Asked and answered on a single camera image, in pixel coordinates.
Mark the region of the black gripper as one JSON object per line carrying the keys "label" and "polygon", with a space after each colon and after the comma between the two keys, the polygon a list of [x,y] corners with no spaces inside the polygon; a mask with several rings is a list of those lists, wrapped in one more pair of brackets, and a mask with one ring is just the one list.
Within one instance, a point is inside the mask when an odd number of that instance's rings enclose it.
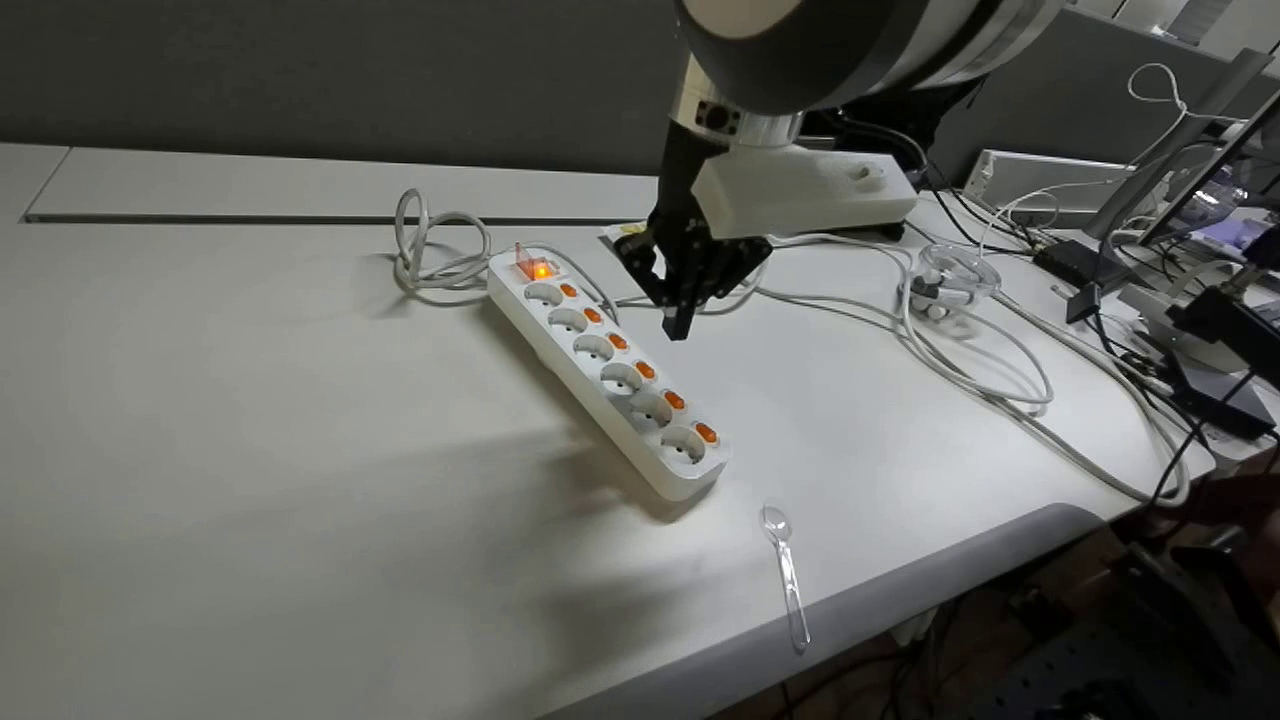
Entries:
{"label": "black gripper", "polygon": [[612,244],[648,296],[673,296],[660,325],[670,341],[687,341],[695,296],[728,296],[773,255],[766,237],[717,239],[707,231],[692,180],[712,157],[724,157],[724,146],[670,124],[657,208],[639,231]]}

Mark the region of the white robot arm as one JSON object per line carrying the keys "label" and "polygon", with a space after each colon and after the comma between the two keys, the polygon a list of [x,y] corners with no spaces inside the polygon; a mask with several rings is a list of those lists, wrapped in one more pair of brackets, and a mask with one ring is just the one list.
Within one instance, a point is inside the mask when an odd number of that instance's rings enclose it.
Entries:
{"label": "white robot arm", "polygon": [[805,147],[810,113],[978,84],[1070,0],[675,0],[687,44],[657,203],[622,266],[683,341],[773,237],[902,229],[916,189],[891,151]]}

